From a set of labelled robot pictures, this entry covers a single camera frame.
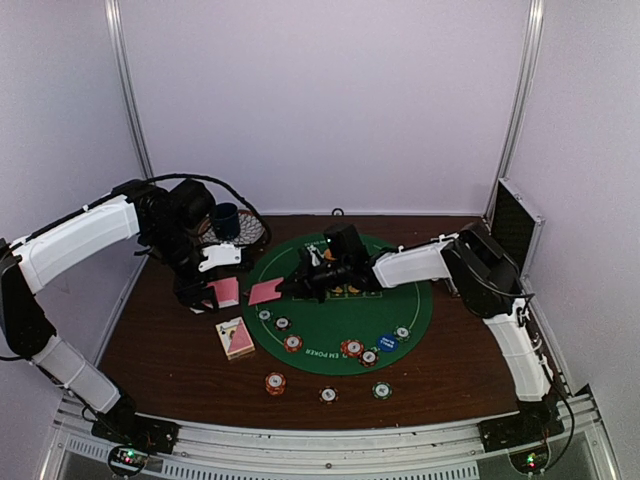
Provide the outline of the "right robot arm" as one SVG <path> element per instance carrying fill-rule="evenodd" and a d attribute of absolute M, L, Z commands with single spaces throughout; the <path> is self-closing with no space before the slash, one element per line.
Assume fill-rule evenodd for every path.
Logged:
<path fill-rule="evenodd" d="M 277 291 L 301 299 L 324 301 L 329 290 L 352 286 L 378 292 L 422 281 L 450 281 L 465 308 L 489 328 L 512 375 L 519 413 L 512 430 L 519 440 L 535 440 L 551 424 L 558 401 L 552 373 L 531 337 L 529 303 L 520 269 L 491 236 L 483 222 L 465 225 L 413 247 L 384 247 L 376 253 L 364 245 L 352 224 L 324 232 L 330 255 L 299 250 L 299 263 Z"/>

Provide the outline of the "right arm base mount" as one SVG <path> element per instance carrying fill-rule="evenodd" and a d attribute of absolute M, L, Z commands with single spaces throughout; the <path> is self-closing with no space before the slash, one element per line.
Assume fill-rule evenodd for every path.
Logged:
<path fill-rule="evenodd" d="M 478 429 L 486 453 L 506 450 L 511 466 L 528 476 L 542 473 L 551 464 L 549 440 L 565 431 L 560 420 L 543 423 L 524 414 L 484 420 Z"/>

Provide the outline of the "red tan 5 chips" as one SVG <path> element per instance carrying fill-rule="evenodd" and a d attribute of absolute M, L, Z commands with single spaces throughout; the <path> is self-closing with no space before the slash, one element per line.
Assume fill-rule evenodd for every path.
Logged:
<path fill-rule="evenodd" d="M 348 358 L 358 358 L 364 351 L 364 344 L 355 339 L 348 339 L 340 345 L 341 353 Z"/>

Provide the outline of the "red tan 5 chip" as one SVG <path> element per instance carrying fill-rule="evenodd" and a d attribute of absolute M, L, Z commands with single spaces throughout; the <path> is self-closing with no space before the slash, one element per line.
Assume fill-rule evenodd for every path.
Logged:
<path fill-rule="evenodd" d="M 283 346 L 289 353 L 298 352 L 303 347 L 303 339 L 299 335 L 288 335 L 283 340 Z"/>

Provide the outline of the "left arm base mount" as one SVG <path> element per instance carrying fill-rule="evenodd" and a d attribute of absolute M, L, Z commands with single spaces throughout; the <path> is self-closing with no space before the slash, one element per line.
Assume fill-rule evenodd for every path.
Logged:
<path fill-rule="evenodd" d="M 129 433 L 118 433 L 104 421 L 95 420 L 91 434 L 114 443 L 107 453 L 107 466 L 116 477 L 129 479 L 158 463 L 159 454 L 172 454 L 179 430 L 175 422 L 136 416 Z"/>

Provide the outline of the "red-backed playing card deck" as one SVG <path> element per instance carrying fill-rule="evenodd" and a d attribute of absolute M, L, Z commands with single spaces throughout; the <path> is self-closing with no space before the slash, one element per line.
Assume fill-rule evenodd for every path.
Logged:
<path fill-rule="evenodd" d="M 228 360 L 234 360 L 255 351 L 253 339 L 242 317 L 217 324 L 216 332 Z"/>

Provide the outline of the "green 20 chip stack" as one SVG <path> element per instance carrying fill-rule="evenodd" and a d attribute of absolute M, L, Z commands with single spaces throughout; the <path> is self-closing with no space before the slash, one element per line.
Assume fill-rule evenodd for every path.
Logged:
<path fill-rule="evenodd" d="M 376 382 L 371 389 L 372 396 L 377 400 L 387 400 L 393 394 L 393 388 L 388 382 Z"/>

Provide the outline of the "red tan chip stack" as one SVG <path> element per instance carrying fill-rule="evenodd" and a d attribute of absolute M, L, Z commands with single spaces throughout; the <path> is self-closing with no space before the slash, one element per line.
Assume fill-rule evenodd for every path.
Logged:
<path fill-rule="evenodd" d="M 280 396 L 286 391 L 286 377 L 280 372 L 271 372 L 265 377 L 265 390 L 271 396 Z"/>

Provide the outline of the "single red-backed playing card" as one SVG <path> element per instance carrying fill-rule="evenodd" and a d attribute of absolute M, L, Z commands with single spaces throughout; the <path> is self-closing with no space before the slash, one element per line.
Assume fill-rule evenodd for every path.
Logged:
<path fill-rule="evenodd" d="M 280 277 L 253 285 L 249 292 L 248 305 L 255 306 L 280 299 L 282 293 L 278 288 L 283 280 L 284 278 Z"/>

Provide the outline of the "red-backed card stack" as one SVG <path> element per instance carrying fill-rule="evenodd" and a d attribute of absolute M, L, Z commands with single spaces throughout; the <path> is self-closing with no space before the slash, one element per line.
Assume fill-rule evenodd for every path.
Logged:
<path fill-rule="evenodd" d="M 240 301 L 239 281 L 236 277 L 215 280 L 207 285 L 215 293 L 219 308 L 237 306 Z"/>

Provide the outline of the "blue small blind button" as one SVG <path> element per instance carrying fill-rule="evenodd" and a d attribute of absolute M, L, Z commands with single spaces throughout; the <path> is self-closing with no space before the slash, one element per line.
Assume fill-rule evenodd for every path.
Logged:
<path fill-rule="evenodd" d="M 382 352 L 391 353 L 399 348 L 399 341 L 392 334 L 384 334 L 378 337 L 376 346 Z"/>

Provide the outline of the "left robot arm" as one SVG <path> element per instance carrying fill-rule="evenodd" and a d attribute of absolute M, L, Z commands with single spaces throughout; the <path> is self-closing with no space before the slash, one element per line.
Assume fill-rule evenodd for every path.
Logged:
<path fill-rule="evenodd" d="M 213 208 L 208 181 L 168 174 L 101 187 L 80 206 L 44 197 L 1 237 L 1 430 L 44 432 L 62 396 L 105 416 L 123 444 L 144 424 L 125 390 L 99 369 L 139 269 L 157 260 L 171 283 L 213 278 L 195 232 Z"/>

